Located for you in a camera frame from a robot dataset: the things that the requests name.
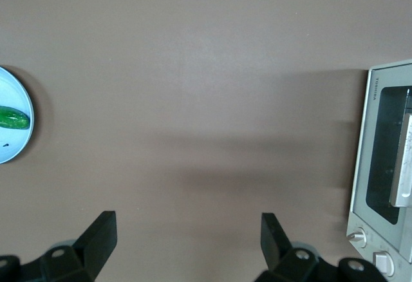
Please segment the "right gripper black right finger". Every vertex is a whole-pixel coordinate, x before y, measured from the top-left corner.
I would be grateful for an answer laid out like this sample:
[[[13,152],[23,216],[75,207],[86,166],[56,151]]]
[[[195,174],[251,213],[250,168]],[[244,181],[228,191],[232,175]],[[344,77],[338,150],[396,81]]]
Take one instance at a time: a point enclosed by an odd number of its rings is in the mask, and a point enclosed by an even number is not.
[[[370,262],[342,258],[337,266],[306,247],[293,246],[273,213],[261,215],[261,250],[268,269],[256,281],[385,281]]]

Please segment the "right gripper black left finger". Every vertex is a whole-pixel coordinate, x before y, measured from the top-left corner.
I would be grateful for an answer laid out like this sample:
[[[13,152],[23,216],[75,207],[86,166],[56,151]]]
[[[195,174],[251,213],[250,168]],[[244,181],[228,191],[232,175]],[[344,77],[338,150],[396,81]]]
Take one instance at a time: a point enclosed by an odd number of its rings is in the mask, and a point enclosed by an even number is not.
[[[1,281],[95,281],[117,245],[115,211],[104,211],[76,239],[57,243],[22,264],[1,256]]]

